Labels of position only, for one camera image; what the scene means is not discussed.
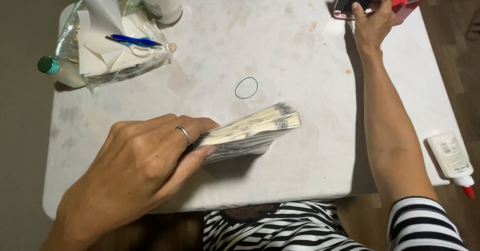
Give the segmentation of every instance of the black and white striped sleeve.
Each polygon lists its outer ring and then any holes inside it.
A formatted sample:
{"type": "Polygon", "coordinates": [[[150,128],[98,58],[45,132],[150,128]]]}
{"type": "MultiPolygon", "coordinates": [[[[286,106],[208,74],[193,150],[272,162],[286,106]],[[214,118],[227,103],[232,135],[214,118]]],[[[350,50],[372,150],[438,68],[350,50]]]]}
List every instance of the black and white striped sleeve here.
{"type": "Polygon", "coordinates": [[[393,205],[387,238],[389,251],[468,251],[441,205],[424,197],[393,205]]]}

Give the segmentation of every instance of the wooden floor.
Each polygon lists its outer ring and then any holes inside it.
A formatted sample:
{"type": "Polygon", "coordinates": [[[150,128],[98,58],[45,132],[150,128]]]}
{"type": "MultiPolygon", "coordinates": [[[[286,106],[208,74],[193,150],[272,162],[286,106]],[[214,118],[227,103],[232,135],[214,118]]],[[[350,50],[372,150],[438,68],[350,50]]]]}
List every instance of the wooden floor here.
{"type": "MultiPolygon", "coordinates": [[[[480,41],[465,40],[480,0],[424,0],[420,6],[450,103],[480,186],[480,41]]],[[[480,248],[480,188],[470,200],[455,185],[435,188],[440,203],[458,226],[470,250],[480,248]]],[[[351,238],[377,251],[386,250],[389,209],[377,194],[337,200],[339,216],[351,238]]],[[[91,250],[201,250],[202,213],[148,215],[112,232],[91,250]]]]}

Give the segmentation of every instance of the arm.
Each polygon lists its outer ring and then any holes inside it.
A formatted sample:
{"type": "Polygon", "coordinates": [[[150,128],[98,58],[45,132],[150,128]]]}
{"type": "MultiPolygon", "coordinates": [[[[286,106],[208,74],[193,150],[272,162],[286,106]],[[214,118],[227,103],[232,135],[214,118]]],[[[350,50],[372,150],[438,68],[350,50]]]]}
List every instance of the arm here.
{"type": "Polygon", "coordinates": [[[84,251],[111,230],[131,223],[171,198],[215,146],[186,155],[187,138],[218,126],[208,118],[167,114],[118,122],[87,172],[63,195],[42,251],[84,251]]]}
{"type": "Polygon", "coordinates": [[[392,1],[378,2],[372,16],[366,15],[358,3],[352,5],[355,40],[364,71],[365,136],[372,175],[385,207],[408,196],[436,200],[417,134],[383,66],[380,44],[395,17],[392,1]]]}

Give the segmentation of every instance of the fingernail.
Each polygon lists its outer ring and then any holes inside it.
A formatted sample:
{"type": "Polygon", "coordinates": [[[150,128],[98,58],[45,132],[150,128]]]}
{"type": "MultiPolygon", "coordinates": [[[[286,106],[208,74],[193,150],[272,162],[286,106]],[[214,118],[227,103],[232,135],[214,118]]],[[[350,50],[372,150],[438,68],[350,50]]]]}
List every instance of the fingernail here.
{"type": "Polygon", "coordinates": [[[207,157],[213,155],[213,153],[215,153],[216,150],[217,150],[216,146],[213,146],[213,145],[208,146],[207,157]]]}

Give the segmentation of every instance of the bottle label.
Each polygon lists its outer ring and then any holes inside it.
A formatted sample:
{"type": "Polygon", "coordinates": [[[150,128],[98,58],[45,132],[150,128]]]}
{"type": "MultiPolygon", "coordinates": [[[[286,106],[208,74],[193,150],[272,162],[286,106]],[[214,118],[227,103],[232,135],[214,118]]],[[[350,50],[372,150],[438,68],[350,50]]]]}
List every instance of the bottle label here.
{"type": "Polygon", "coordinates": [[[452,173],[469,170],[471,164],[456,137],[453,137],[450,141],[439,141],[438,143],[440,144],[447,165],[452,173]]]}
{"type": "Polygon", "coordinates": [[[145,4],[145,6],[147,7],[147,9],[153,14],[153,16],[155,17],[155,19],[162,19],[163,18],[163,12],[162,12],[162,8],[160,7],[159,4],[156,4],[156,3],[149,3],[145,0],[142,0],[145,4]]]}

